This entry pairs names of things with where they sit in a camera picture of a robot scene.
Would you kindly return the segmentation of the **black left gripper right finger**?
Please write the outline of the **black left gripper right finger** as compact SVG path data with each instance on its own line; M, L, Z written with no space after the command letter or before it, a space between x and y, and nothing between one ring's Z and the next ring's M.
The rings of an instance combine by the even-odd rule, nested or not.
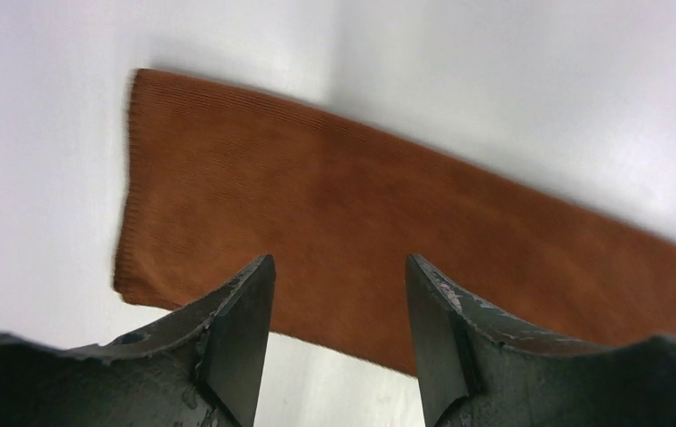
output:
M608 347L517 318L418 254L406 296L429 426L676 426L676 334Z

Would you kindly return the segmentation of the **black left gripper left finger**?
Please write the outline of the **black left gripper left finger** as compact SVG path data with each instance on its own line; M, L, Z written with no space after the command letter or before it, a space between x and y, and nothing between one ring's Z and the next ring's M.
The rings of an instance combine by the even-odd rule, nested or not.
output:
M0 333L0 426L251 426L275 290L269 255L106 345Z

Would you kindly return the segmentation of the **brown towel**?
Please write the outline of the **brown towel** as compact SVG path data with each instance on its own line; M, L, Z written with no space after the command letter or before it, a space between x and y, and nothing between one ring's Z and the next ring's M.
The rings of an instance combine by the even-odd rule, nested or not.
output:
M262 254L271 327L415 371L405 260L538 326L676 333L676 245L432 149L267 93L141 68L114 288L166 310Z

